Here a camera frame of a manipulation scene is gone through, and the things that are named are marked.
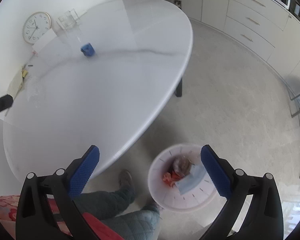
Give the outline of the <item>blue paper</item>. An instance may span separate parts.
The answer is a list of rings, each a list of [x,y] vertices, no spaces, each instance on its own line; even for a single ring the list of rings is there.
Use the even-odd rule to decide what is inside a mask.
[[[81,46],[81,52],[83,53],[84,56],[86,57],[91,57],[95,55],[95,50],[91,43],[86,43],[83,46]]]

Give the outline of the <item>light blue face mask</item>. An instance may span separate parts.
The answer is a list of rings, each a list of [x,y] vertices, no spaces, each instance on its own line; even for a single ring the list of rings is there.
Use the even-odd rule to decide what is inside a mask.
[[[205,167],[201,165],[192,165],[187,176],[175,183],[179,193],[184,195],[194,189],[206,175]]]

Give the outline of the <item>brown torn snack wrapper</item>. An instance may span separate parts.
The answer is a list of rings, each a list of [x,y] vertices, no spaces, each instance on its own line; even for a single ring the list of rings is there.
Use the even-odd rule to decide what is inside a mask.
[[[184,155],[180,155],[174,159],[172,167],[176,175],[178,175],[180,178],[184,178],[189,174],[192,167],[192,162]]]

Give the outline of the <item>pink paper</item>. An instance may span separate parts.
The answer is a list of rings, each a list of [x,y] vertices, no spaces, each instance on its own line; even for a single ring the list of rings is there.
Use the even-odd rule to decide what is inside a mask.
[[[169,187],[173,187],[179,180],[181,180],[181,177],[175,171],[166,172],[162,177],[162,181]]]

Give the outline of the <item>white slotted trash bin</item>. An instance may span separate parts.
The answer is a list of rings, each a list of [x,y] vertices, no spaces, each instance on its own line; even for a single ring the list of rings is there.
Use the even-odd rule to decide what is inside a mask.
[[[202,147],[176,144],[158,154],[148,173],[151,197],[162,208],[187,213],[207,206],[216,188],[201,161]]]

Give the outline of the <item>open notebook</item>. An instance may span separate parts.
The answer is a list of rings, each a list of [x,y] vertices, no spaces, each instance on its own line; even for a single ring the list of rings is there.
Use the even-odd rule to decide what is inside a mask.
[[[18,70],[7,89],[7,94],[10,95],[13,99],[15,99],[19,90],[21,89],[23,85],[23,80],[23,69],[21,69]]]

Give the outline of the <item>yellow sticky note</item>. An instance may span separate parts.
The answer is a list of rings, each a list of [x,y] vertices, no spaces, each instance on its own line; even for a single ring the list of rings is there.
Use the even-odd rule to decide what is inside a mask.
[[[21,77],[22,77],[22,79],[25,79],[25,77],[28,75],[28,70],[26,69],[26,67],[25,66],[23,66],[22,67],[22,69],[21,69]]]

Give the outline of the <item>person's legs in teal trousers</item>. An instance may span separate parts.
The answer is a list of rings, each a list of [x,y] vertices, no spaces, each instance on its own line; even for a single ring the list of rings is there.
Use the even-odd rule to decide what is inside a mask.
[[[74,198],[81,213],[89,213],[123,239],[157,239],[161,208],[154,201],[131,213],[123,212],[136,198],[132,176],[122,170],[119,189],[114,192],[96,191]]]

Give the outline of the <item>white card box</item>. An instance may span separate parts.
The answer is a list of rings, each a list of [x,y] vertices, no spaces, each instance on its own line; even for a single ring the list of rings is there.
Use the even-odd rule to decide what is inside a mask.
[[[51,28],[49,29],[33,46],[32,53],[37,55],[45,46],[47,46],[55,37],[56,33]]]

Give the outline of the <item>white oval table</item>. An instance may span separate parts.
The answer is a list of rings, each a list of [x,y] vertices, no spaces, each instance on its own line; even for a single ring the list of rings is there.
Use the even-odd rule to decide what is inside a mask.
[[[86,57],[71,33],[37,57],[3,125],[7,162],[23,181],[66,168],[95,145],[98,176],[152,124],[188,65],[189,18],[165,0],[116,0],[89,9],[78,33],[95,54]]]

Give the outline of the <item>clear glass pitcher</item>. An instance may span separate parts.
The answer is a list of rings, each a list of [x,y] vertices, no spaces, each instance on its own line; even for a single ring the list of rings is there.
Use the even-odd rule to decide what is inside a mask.
[[[58,17],[57,23],[63,30],[70,30],[80,24],[81,20],[75,9],[66,11]]]

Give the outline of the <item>white drawer cabinet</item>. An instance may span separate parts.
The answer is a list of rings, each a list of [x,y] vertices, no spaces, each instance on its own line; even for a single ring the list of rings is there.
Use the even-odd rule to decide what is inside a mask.
[[[201,22],[241,42],[282,78],[300,79],[300,21],[274,0],[202,0]]]

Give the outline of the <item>round white wall clock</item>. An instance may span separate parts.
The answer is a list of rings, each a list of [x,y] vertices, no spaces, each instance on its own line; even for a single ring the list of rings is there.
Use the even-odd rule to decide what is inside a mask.
[[[51,28],[51,16],[47,12],[35,12],[24,23],[22,29],[23,39],[26,43],[33,45]]]

